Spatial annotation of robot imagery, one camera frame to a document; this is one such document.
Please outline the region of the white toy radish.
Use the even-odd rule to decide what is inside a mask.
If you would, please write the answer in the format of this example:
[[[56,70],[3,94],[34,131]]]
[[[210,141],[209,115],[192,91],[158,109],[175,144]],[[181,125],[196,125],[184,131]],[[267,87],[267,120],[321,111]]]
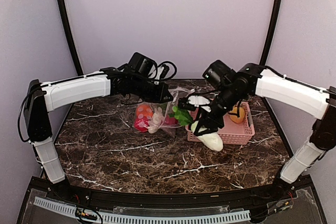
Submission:
[[[194,134],[197,123],[193,120],[188,110],[180,109],[177,106],[173,106],[170,117],[175,117],[181,126],[188,127]],[[223,141],[218,133],[206,134],[202,136],[196,136],[206,147],[212,151],[220,152],[223,149]]]

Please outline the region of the yellow toy pear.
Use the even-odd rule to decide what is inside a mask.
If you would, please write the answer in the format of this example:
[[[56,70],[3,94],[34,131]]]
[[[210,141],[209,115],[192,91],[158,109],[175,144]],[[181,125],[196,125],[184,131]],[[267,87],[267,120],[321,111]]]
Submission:
[[[236,123],[241,124],[244,121],[245,118],[245,109],[241,106],[235,106],[231,111],[229,111],[229,117],[230,119]]]

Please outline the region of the orange toy fruit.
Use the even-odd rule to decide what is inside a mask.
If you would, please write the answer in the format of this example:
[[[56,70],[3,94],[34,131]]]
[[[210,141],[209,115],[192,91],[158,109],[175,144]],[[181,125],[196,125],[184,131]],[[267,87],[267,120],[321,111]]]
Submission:
[[[153,116],[153,110],[147,104],[140,104],[136,109],[136,116],[138,119],[150,120]]]

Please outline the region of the red toy pomegranate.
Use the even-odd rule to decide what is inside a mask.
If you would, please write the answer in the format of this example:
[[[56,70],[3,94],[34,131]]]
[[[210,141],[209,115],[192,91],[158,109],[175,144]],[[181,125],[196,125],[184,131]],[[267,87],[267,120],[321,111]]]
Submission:
[[[166,126],[176,126],[178,125],[178,120],[175,117],[170,117],[169,115],[165,117],[164,125]]]

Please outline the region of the clear zip top bag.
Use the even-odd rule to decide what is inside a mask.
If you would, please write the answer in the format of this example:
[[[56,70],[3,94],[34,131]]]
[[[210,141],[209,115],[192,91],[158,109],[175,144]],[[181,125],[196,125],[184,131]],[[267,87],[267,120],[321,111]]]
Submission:
[[[153,112],[154,112],[154,109],[155,108],[158,108],[158,107],[161,107],[162,110],[163,110],[163,115],[164,117],[166,116],[170,116],[170,114],[173,112],[172,109],[173,109],[173,106],[177,106],[177,103],[178,103],[178,99],[179,98],[183,98],[183,97],[186,97],[187,95],[191,94],[193,91],[195,91],[194,88],[192,89],[187,89],[187,88],[182,88],[182,87],[177,87],[177,88],[173,88],[173,89],[169,89],[172,97],[173,97],[173,100],[171,102],[166,102],[166,103],[162,103],[162,104],[158,104],[158,103],[148,103],[148,102],[144,102],[144,103],[140,103],[140,104],[147,104],[149,105]],[[136,110],[135,110],[135,113],[134,113],[134,121],[136,119]],[[161,127],[158,129],[159,130],[162,130],[164,131],[165,133],[167,133],[169,136],[171,137],[175,137],[176,135],[176,130],[177,128],[179,127],[182,127],[180,124],[176,125],[176,126],[166,126],[164,125],[164,123],[162,123]]]

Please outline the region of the red toy apple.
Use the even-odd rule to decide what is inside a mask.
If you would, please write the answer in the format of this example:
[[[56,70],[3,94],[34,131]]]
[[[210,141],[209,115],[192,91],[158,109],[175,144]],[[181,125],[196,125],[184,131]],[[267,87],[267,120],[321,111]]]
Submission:
[[[134,121],[134,128],[140,132],[147,132],[149,128],[148,121],[147,118],[136,118]]]

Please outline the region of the white toy cabbage with leaves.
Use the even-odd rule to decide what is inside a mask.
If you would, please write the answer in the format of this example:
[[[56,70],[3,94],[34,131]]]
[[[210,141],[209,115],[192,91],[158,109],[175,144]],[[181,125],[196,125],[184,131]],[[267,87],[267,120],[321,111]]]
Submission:
[[[150,134],[154,134],[158,131],[158,129],[161,127],[162,123],[164,122],[164,115],[163,110],[161,107],[155,108],[154,113],[152,115],[152,118],[149,120],[148,124],[148,132]]]

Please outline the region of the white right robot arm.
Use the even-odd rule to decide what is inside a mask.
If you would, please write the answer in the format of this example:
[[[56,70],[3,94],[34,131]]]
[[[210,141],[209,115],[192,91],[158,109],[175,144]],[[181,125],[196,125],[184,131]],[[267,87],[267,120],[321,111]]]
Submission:
[[[224,115],[244,97],[256,95],[270,98],[312,115],[316,121],[310,137],[284,164],[280,179],[268,188],[273,200],[288,191],[288,184],[298,177],[318,158],[335,147],[335,88],[328,89],[292,79],[269,66],[254,63],[244,65],[238,72],[220,60],[214,61],[203,73],[218,95],[204,104],[197,103],[197,137],[217,132],[224,127]]]

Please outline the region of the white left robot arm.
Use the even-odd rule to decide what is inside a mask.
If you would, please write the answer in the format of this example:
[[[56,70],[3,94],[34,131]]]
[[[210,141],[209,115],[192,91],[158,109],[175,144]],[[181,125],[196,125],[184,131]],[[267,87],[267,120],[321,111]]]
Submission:
[[[63,201],[74,197],[54,144],[50,113],[74,103],[114,95],[134,95],[143,102],[162,104],[172,101],[169,86],[163,80],[125,69],[109,67],[90,74],[59,81],[33,80],[22,103],[27,135],[53,191]]]

